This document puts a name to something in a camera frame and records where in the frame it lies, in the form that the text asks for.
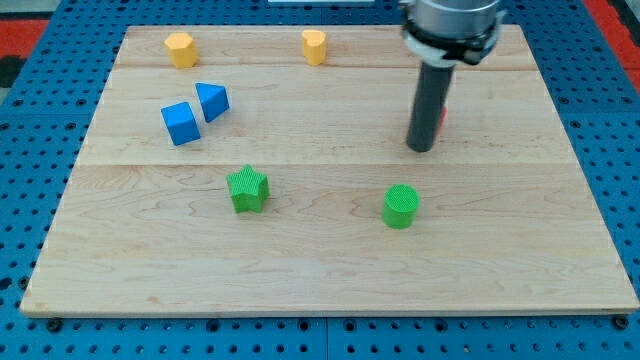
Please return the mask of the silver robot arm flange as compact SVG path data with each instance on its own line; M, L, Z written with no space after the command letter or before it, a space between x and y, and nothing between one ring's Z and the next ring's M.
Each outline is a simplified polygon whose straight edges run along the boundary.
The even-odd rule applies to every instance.
M424 63L478 65L494 49L506 12L499 0L401 1L402 36Z

